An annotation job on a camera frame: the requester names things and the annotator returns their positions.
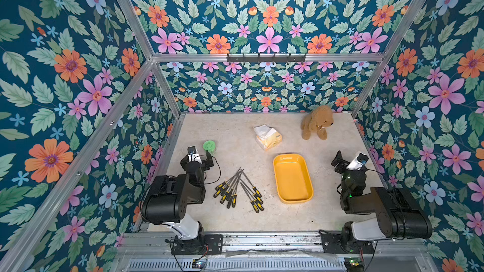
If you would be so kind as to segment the file tool one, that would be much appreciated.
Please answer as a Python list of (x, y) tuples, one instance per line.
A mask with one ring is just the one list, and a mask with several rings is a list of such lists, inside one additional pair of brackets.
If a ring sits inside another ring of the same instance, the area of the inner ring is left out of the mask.
[(232, 181), (233, 181), (234, 176), (232, 176), (230, 179), (223, 181), (221, 184), (216, 186), (216, 191), (222, 190), (224, 187), (228, 186)]

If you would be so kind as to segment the file tool three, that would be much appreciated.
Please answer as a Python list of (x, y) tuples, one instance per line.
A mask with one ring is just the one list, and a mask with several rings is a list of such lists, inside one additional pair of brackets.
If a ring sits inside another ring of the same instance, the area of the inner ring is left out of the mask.
[(229, 180), (223, 182), (223, 184), (219, 188), (219, 196), (221, 197), (220, 204), (224, 204), (226, 201), (231, 204), (231, 198), (233, 196), (233, 192), (235, 191), (234, 186), (241, 173), (242, 168), (239, 168), (239, 170), (235, 172), (235, 174), (230, 177)]

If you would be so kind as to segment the file tool four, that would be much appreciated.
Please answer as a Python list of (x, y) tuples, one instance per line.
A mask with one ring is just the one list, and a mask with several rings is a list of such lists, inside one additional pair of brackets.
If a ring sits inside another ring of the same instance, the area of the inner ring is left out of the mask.
[(242, 174), (242, 170), (239, 170), (237, 172), (236, 176), (234, 177), (234, 183), (233, 183), (233, 186), (231, 187), (231, 190), (230, 190), (229, 196), (228, 196), (228, 203), (227, 203), (227, 206), (226, 206), (227, 209), (232, 209), (231, 201), (232, 201), (232, 197), (233, 197), (233, 193), (234, 193), (235, 181), (236, 181), (237, 176), (241, 175), (241, 174)]

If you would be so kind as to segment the file tool five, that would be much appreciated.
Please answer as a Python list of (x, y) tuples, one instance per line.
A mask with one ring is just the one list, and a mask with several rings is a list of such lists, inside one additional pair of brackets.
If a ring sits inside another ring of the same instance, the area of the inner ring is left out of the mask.
[(238, 175), (237, 178), (236, 178), (236, 181), (235, 181), (235, 186), (234, 186), (234, 193), (233, 193), (233, 197), (232, 197), (232, 201), (231, 201), (231, 207), (232, 208), (235, 208), (236, 207), (236, 201), (237, 201), (237, 192), (238, 192), (238, 184), (239, 184), (239, 181), (240, 181), (240, 176), (241, 175)]

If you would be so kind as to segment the yellow plastic storage box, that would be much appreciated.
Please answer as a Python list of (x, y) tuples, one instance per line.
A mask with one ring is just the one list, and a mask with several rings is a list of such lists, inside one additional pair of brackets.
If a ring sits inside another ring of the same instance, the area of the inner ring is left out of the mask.
[(274, 158), (273, 167), (277, 193), (282, 203), (305, 203), (313, 198), (314, 189), (304, 157), (280, 154)]

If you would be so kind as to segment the file tool two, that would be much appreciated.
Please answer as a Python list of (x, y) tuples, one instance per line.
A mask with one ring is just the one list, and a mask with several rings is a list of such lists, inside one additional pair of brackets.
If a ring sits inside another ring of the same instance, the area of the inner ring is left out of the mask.
[(223, 198), (224, 195), (227, 194), (227, 192), (231, 189), (231, 187), (233, 186), (233, 183), (234, 183), (234, 178), (233, 178), (233, 181), (228, 186), (224, 187), (222, 190), (216, 191), (213, 197), (217, 198), (220, 196)]

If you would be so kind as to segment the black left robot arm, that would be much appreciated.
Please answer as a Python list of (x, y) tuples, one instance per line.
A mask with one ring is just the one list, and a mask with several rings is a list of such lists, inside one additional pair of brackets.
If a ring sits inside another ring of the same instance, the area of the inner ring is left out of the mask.
[(214, 166), (213, 156), (199, 154), (190, 146), (180, 161), (184, 173), (177, 176), (162, 175), (154, 178), (140, 214), (144, 222), (162, 225), (183, 242), (204, 242), (204, 230), (199, 221), (187, 213), (189, 205), (200, 205), (205, 200), (205, 172)]

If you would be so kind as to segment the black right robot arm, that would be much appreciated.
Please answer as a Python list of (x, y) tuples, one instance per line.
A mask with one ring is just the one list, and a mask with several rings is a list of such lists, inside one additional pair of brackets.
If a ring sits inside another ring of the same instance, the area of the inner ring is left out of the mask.
[(358, 153), (346, 161), (337, 151), (331, 165), (341, 176), (337, 186), (342, 210), (349, 215), (375, 217), (347, 222), (342, 228), (342, 243), (381, 241), (387, 239), (429, 239), (432, 224), (412, 194), (404, 188), (371, 187), (365, 193), (369, 157)]

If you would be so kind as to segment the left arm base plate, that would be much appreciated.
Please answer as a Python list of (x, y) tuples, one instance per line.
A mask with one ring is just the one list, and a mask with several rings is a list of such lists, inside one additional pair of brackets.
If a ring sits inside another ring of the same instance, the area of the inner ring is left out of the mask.
[(181, 240), (176, 237), (171, 243), (172, 255), (213, 255), (221, 254), (224, 236), (204, 234), (195, 239)]

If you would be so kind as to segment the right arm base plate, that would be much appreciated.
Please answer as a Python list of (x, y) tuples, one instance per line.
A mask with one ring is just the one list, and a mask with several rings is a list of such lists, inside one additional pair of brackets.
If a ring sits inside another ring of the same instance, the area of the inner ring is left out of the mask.
[(350, 234), (326, 232), (319, 230), (322, 248), (329, 254), (373, 254), (371, 241), (358, 241)]

